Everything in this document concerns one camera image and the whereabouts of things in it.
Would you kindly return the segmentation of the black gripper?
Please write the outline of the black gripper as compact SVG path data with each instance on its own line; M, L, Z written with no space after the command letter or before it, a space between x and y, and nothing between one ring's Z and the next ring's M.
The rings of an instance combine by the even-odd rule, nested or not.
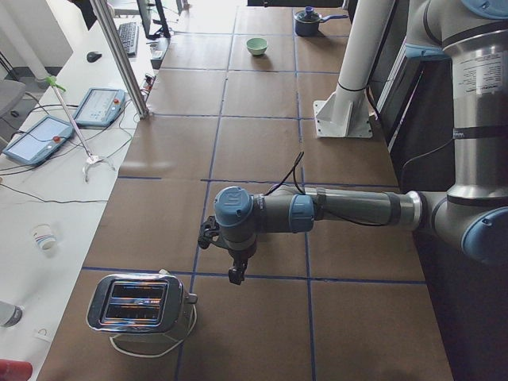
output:
M239 250L229 249L228 252L233 258L233 266L229 269L228 276L231 283L243 283L244 274L247 268L248 260L254 256L257 250L257 242Z

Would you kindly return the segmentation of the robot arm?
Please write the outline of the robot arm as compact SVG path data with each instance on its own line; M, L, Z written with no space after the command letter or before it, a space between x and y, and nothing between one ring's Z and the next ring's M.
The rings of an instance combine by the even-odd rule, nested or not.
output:
M507 4L412 1L405 46L407 57L452 61L454 184L406 194L227 187L198 244L229 252L232 283L244 281L259 234L308 232L320 220L422 229L481 263L507 261Z

